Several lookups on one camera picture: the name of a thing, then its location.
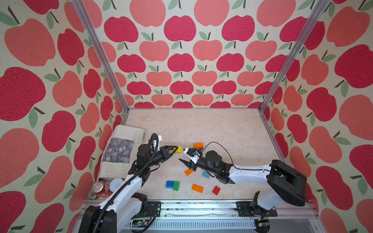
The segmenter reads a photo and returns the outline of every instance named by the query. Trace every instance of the apple wallpaper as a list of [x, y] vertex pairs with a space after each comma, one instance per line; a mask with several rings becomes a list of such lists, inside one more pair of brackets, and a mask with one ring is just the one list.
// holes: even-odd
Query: apple wallpaper
[[79, 25], [70, 1], [0, 3], [0, 233], [70, 233], [122, 120]]
[[372, 7], [331, 1], [264, 112], [328, 233], [373, 232]]
[[[94, 1], [102, 11], [96, 33], [117, 78], [126, 80], [122, 92], [130, 108], [258, 108], [314, 5], [312, 0], [308, 5], [304, 0]], [[315, 49], [324, 34], [319, 23], [305, 50]], [[90, 61], [100, 67], [94, 55]], [[295, 61], [289, 79], [299, 72]]]

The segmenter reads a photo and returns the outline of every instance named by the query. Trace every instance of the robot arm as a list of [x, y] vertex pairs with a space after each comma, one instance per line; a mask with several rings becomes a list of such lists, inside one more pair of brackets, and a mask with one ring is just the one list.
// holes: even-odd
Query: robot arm
[[250, 182], [269, 185], [270, 188], [258, 191], [254, 196], [250, 211], [255, 216], [265, 216], [267, 210], [283, 203], [305, 205], [307, 178], [279, 160], [273, 160], [271, 164], [264, 166], [243, 167], [223, 162], [215, 151], [209, 151], [203, 157], [200, 150], [186, 148], [184, 154], [191, 160], [179, 160], [189, 169], [196, 171], [199, 167], [212, 172], [224, 184]]
[[87, 208], [79, 233], [117, 233], [134, 216], [146, 214], [147, 196], [137, 191], [149, 178], [150, 167], [167, 161], [178, 149], [178, 146], [159, 147], [161, 140], [161, 136], [153, 134], [149, 144], [139, 146], [137, 159], [126, 179], [115, 193], [97, 207]]

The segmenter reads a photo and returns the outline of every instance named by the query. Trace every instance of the soda can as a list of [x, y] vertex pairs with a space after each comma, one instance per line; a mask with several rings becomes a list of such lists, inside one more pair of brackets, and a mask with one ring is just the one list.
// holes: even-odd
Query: soda can
[[108, 198], [111, 194], [113, 194], [113, 192], [109, 190], [109, 185], [102, 181], [96, 182], [93, 185], [92, 192], [93, 194], [103, 198]]

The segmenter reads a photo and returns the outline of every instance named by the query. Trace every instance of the light blue lego brick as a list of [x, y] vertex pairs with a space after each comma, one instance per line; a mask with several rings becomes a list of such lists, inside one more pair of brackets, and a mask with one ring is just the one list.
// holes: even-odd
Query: light blue lego brick
[[210, 175], [207, 173], [207, 171], [204, 171], [202, 175], [203, 175], [204, 177], [206, 177], [206, 178], [210, 178]]
[[166, 188], [173, 189], [173, 181], [167, 181], [166, 182]]

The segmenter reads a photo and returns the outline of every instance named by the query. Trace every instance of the yellow lego brick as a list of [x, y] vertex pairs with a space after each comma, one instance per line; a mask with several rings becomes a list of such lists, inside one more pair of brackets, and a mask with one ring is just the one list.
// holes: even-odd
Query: yellow lego brick
[[192, 170], [190, 170], [190, 169], [186, 169], [184, 173], [185, 173], [187, 176], [189, 176], [190, 174], [192, 174], [192, 172], [193, 172]]
[[195, 185], [195, 184], [193, 184], [193, 186], [192, 186], [192, 190], [194, 190], [194, 191], [196, 191], [196, 192], [203, 193], [203, 187], [202, 187], [202, 186], [199, 186], [199, 185]]
[[203, 147], [203, 143], [194, 143], [193, 147], [196, 149], [201, 149]]

